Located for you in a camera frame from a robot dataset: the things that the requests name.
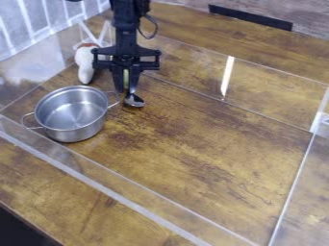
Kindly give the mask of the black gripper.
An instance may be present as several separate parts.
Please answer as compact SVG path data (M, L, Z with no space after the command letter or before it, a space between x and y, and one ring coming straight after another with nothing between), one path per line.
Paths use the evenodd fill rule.
M115 90L121 92L123 85L123 68L128 68L128 92L136 91L139 78L143 70L159 69L159 57L161 52L141 46L132 49L131 54L121 54L115 46L104 48L92 48L91 54L93 56L92 67L95 69L109 69L115 82Z

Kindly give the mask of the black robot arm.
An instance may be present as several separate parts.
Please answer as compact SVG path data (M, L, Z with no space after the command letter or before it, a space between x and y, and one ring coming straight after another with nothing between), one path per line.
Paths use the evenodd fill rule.
M112 72L115 89L117 92L136 91L140 74L145 70L159 69L159 50L148 49L137 44L140 32L140 18L144 17L156 25L148 15L149 0L109 0L113 12L115 45L93 48L92 67L108 69Z

